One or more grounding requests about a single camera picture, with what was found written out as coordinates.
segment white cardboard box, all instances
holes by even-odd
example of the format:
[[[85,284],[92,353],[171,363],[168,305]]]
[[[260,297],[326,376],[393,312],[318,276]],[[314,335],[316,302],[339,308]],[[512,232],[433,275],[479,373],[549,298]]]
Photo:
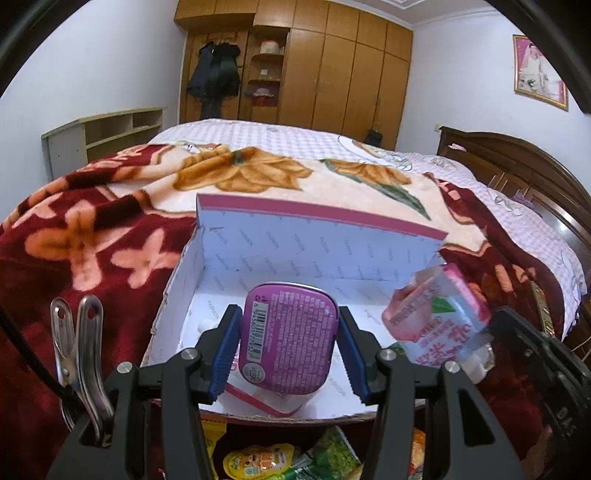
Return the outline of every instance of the white cardboard box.
[[[194,346],[203,331],[219,323],[229,304],[243,307],[247,292],[266,281],[323,289],[349,307],[361,329],[370,330],[382,346],[391,345],[394,339],[381,313],[394,290],[405,286],[414,272],[438,263],[436,252],[445,235],[372,213],[200,194],[197,228],[164,292],[142,366],[165,362]],[[261,401],[271,395],[245,382],[239,372],[229,382],[243,390],[250,387]],[[236,388],[230,390],[236,395]],[[242,420],[290,423],[358,419],[375,411],[353,394],[337,346],[327,381],[288,419],[277,418],[280,408],[263,411],[235,395],[225,391],[214,405],[201,409]],[[273,401],[283,401],[272,395]]]

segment green leaf pattern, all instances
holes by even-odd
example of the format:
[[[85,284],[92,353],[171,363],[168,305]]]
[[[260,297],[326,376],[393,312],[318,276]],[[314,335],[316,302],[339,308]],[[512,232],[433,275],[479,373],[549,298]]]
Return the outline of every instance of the green leaf pattern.
[[[326,167],[330,171],[335,172],[343,177],[347,177],[351,180],[354,180],[357,183],[365,183],[366,185],[372,187],[374,190],[377,190],[378,192],[383,193],[384,195],[386,195],[386,197],[389,197],[392,200],[396,200],[397,202],[400,202],[400,203],[405,204],[406,206],[409,206],[410,208],[412,208],[416,212],[423,215],[427,220],[429,220],[429,221],[431,220],[431,217],[429,217],[427,210],[425,209],[423,203],[418,198],[416,198],[414,195],[411,195],[411,193],[409,193],[406,189],[404,189],[399,184],[396,184],[396,183],[383,184],[383,183],[375,183],[372,181],[367,181],[363,178],[358,177],[357,175],[351,175],[349,173],[339,172],[337,170],[337,168],[335,167],[335,165],[330,161],[329,158],[325,158],[320,161],[324,165],[326,165]]]

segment snack package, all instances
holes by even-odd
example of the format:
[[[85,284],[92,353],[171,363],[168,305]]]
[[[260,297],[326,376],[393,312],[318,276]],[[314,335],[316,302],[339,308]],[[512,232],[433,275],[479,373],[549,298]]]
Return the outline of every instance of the snack package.
[[[486,339],[477,335],[490,319],[488,308],[453,264],[416,273],[415,286],[397,291],[382,314],[408,359],[430,367],[464,360],[482,347]]]
[[[419,429],[413,430],[413,449],[408,466],[408,479],[421,480],[423,478],[423,465],[425,463],[426,435]],[[346,480],[359,480],[363,473],[363,465],[359,465]]]
[[[212,465],[213,477],[218,479],[217,472],[213,466],[213,451],[216,447],[217,441],[226,433],[228,424],[222,421],[202,420],[201,426],[203,428],[203,436],[205,437],[205,444],[207,446],[207,456]]]
[[[228,453],[223,460],[223,469],[234,480],[262,480],[291,467],[294,450],[289,443],[277,443],[270,447],[253,445]]]
[[[318,390],[330,369],[339,313],[318,288],[265,283],[246,297],[239,367],[257,387],[281,394]]]
[[[347,480],[361,463],[338,427],[331,427],[284,473],[269,480]]]

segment wooden wardrobe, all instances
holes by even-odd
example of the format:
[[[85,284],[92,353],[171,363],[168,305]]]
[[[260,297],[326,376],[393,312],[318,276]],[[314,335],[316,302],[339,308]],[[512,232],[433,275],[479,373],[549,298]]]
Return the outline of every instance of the wooden wardrobe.
[[[273,36],[284,31],[287,42],[276,111],[253,109],[249,97],[240,95],[224,102],[222,116],[334,132],[360,141],[374,129],[383,135],[384,148],[395,148],[411,60],[411,30],[326,0],[180,0],[179,9],[176,20],[181,26],[197,25],[206,17],[210,25],[219,25],[221,17],[229,22],[237,15],[252,23],[224,33],[190,31],[181,122],[199,119],[199,102],[186,94],[185,85],[207,40],[228,39],[243,50],[239,73],[245,93],[253,75],[256,42],[265,32]]]

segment metal clip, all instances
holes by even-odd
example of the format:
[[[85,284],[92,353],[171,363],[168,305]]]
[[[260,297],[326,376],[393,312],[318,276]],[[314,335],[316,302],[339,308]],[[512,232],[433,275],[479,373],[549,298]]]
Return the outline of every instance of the metal clip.
[[[71,388],[82,401],[95,430],[95,440],[104,444],[112,430],[115,411],[105,393],[100,371],[103,306],[94,295],[86,295],[78,305],[76,331],[72,311],[60,298],[51,302],[51,334],[56,354],[57,378]],[[67,427],[72,430],[77,412],[64,405],[60,409]]]

